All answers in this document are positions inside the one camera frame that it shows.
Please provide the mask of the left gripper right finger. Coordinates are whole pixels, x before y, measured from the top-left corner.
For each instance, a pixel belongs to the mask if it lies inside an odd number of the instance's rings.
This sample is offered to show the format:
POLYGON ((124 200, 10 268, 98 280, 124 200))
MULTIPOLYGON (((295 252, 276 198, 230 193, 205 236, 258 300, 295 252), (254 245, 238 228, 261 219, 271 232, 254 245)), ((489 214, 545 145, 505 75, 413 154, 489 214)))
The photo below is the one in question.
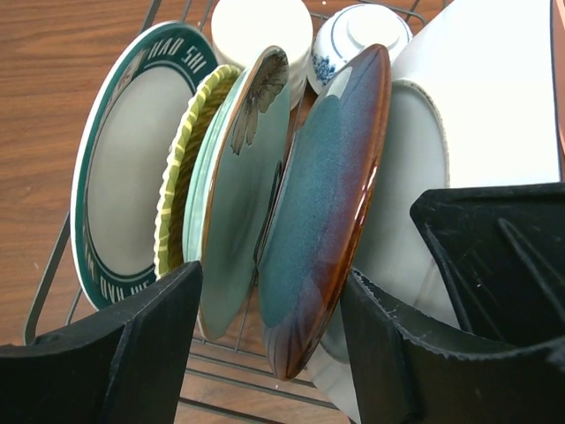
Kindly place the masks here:
POLYGON ((422 314, 359 271, 341 297, 364 423, 562 423, 564 339, 525 348, 422 314))

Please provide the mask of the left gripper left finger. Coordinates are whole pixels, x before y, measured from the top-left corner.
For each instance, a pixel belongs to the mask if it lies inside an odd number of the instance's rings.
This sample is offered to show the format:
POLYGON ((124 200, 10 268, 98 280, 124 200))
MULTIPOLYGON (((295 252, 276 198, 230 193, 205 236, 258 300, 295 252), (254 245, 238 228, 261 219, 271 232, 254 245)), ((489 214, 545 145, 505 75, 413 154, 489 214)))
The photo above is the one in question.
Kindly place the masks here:
POLYGON ((30 345, 1 348, 3 423, 171 423, 202 287, 190 262, 30 345))

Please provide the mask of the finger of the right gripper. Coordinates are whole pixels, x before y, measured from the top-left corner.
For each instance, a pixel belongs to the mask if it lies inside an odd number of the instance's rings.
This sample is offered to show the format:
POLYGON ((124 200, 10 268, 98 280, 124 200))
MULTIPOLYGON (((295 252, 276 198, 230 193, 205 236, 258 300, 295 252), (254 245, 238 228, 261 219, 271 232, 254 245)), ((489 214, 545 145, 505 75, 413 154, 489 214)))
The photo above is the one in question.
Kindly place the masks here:
POLYGON ((511 345, 564 334, 564 185, 423 192, 410 209, 461 328, 511 345))

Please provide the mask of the dark plate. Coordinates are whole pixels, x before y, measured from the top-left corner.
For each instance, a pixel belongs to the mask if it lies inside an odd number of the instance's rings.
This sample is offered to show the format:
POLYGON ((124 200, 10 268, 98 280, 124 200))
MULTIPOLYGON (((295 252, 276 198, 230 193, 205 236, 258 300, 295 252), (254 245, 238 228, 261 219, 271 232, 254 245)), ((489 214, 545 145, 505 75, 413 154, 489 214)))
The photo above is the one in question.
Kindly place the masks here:
POLYGON ((328 325, 356 252, 388 123, 391 67, 374 44, 322 89, 294 137, 258 261, 268 363, 294 378, 328 325))

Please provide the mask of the green plate with flower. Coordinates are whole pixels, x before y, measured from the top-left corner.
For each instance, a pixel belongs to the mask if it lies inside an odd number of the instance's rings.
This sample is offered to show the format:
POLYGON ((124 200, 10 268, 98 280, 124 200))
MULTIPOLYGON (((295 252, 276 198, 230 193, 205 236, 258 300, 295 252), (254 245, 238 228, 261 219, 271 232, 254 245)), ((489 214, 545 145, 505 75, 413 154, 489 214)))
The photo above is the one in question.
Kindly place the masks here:
POLYGON ((269 46, 213 116, 185 203, 182 252, 203 269, 198 324, 207 340, 226 333, 249 292, 289 122, 288 58, 269 46))

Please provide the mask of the yellow woven bamboo plate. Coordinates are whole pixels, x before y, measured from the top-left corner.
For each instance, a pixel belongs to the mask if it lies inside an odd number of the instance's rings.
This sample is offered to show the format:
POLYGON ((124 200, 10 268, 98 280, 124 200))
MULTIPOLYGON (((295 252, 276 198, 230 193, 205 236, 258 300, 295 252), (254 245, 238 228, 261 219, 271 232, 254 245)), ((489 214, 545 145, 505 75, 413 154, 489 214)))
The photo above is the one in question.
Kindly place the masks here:
POLYGON ((161 278, 180 266, 185 202, 204 135, 241 70, 222 64, 197 86, 169 146, 154 220, 154 273, 161 278))

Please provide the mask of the white plate teal lettered rim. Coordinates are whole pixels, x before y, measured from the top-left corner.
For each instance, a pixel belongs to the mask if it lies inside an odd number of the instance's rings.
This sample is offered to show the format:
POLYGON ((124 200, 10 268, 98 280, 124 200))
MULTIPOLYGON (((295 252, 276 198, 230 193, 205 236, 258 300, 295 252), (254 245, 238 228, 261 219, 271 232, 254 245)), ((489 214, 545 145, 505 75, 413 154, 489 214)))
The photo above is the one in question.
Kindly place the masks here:
POLYGON ((163 22, 123 51, 95 97, 70 219, 76 272, 97 310, 155 281, 154 220, 170 145, 197 86, 216 66, 198 29, 163 22))

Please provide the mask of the blue floral white bowl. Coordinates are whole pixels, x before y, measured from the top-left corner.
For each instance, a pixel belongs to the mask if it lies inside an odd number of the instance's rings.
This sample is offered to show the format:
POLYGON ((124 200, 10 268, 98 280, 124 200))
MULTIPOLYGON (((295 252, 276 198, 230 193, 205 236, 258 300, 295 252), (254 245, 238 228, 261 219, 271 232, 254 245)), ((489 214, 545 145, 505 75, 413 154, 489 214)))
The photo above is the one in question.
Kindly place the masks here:
POLYGON ((355 4, 336 12, 316 34, 307 67, 307 79, 315 93, 366 47, 378 43, 395 61, 413 38, 408 24, 386 6, 355 4))

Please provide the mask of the cream ceramic mug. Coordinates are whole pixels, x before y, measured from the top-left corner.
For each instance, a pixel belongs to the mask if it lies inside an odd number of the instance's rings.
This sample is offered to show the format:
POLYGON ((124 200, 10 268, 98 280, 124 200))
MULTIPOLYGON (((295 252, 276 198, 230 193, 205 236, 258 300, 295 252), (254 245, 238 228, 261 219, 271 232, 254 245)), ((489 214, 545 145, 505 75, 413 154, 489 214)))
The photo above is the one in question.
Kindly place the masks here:
POLYGON ((249 66, 267 46, 282 48, 289 60, 290 106, 302 98, 313 42, 313 22, 301 0, 221 0, 210 21, 218 61, 249 66))

